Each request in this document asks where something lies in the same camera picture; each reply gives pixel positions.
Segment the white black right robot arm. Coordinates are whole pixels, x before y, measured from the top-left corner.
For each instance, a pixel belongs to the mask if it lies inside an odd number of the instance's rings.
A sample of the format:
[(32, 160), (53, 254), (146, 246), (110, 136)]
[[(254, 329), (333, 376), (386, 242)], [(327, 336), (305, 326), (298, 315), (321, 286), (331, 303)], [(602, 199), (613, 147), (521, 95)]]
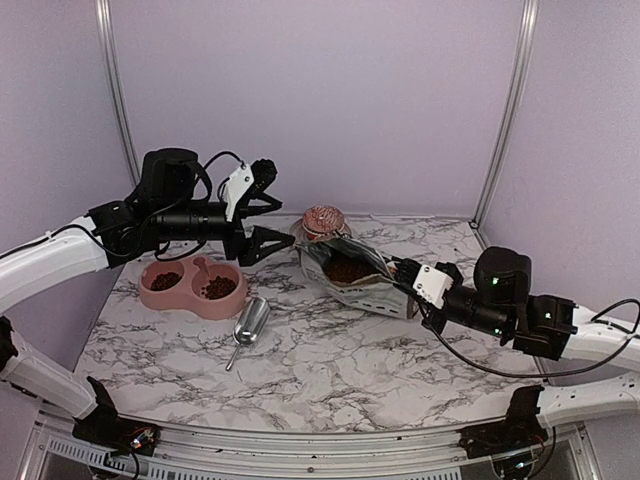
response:
[(594, 313), (565, 298), (532, 295), (528, 256), (504, 247), (486, 249), (475, 264), (473, 287), (464, 286), (452, 263), (429, 266), (392, 257), (383, 270), (416, 302), (423, 326), (436, 337), (453, 322), (532, 357), (587, 360), (590, 370), (611, 364), (626, 371), (565, 387), (544, 386), (544, 375), (530, 375), (532, 385), (513, 392), (502, 419), (460, 430), (459, 446), (468, 458), (532, 446), (555, 426), (638, 412), (638, 323)]

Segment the silver metal scoop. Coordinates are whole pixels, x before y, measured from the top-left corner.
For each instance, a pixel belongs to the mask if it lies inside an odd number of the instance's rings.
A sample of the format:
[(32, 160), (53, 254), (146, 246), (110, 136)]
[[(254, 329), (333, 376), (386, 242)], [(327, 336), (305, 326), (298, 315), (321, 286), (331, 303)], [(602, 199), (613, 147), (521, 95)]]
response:
[(270, 305), (263, 297), (251, 298), (245, 305), (233, 330), (233, 340), (236, 344), (231, 358), (225, 366), (230, 371), (243, 347), (249, 347), (257, 342), (270, 316)]

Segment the white brown pet food bag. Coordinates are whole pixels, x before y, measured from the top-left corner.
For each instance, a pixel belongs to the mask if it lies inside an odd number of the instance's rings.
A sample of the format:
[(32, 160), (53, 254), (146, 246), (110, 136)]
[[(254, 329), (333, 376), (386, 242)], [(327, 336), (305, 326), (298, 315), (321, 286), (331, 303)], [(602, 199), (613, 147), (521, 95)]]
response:
[(349, 235), (296, 243), (305, 278), (340, 303), (379, 315), (411, 319), (417, 305), (393, 282), (392, 260)]

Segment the pink double pet feeder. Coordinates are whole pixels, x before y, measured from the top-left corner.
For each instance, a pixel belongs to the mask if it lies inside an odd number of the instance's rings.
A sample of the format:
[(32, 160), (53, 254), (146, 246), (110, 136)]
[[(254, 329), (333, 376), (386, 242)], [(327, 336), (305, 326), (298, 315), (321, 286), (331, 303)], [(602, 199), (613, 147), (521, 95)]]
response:
[[(170, 271), (182, 276), (176, 286), (164, 291), (149, 289), (157, 275)], [(230, 295), (218, 300), (207, 300), (197, 296), (195, 289), (216, 276), (233, 280), (237, 283), (236, 289)], [(149, 264), (139, 277), (138, 290), (142, 303), (152, 310), (186, 310), (206, 320), (225, 320), (243, 309), (248, 294), (248, 284), (243, 273), (235, 266), (214, 261), (205, 255), (198, 255), (176, 261), (156, 261)]]

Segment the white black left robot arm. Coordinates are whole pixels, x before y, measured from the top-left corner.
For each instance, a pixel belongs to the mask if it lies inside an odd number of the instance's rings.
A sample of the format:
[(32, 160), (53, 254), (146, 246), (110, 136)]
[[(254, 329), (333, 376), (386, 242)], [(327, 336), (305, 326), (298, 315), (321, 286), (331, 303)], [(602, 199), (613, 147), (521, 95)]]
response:
[[(115, 269), (167, 244), (221, 242), (227, 259), (253, 266), (294, 239), (264, 227), (245, 233), (243, 221), (281, 208), (267, 194), (275, 163), (244, 160), (214, 187), (197, 153), (181, 148), (148, 152), (129, 196), (88, 211), (71, 223), (1, 256), (1, 309), (86, 274)], [(122, 417), (104, 385), (83, 378), (41, 353), (1, 319), (1, 379), (66, 411), (74, 437), (119, 453), (149, 456), (160, 429)]]

